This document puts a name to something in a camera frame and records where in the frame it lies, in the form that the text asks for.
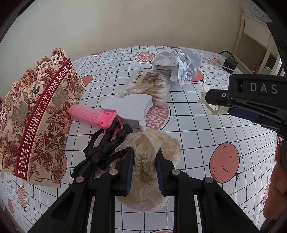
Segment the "person's right hand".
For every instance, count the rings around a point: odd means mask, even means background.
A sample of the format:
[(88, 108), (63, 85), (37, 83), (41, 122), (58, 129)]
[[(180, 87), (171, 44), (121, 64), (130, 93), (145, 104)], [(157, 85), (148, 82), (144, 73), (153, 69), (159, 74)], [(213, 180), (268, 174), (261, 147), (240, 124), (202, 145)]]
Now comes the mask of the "person's right hand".
[(264, 217), (269, 219), (278, 219), (287, 206), (286, 171), (282, 167), (281, 157), (281, 145), (278, 144), (275, 153), (276, 165), (272, 171), (268, 198), (263, 210)]

